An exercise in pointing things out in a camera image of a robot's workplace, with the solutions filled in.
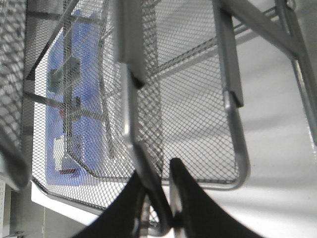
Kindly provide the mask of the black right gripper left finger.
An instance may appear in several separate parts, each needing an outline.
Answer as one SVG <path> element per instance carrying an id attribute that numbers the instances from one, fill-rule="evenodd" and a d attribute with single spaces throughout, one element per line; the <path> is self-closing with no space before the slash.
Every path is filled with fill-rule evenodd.
<path id="1" fill-rule="evenodd" d="M 119 196 L 89 226 L 75 234 L 75 238 L 138 238 L 141 213 L 146 196 L 136 172 Z"/>

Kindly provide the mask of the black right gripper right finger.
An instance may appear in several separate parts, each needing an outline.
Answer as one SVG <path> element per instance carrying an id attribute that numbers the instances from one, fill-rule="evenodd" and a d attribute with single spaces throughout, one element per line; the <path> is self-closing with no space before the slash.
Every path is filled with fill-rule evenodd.
<path id="1" fill-rule="evenodd" d="M 170 207 L 176 238 L 260 238 L 224 211 L 179 158 L 170 160 Z"/>

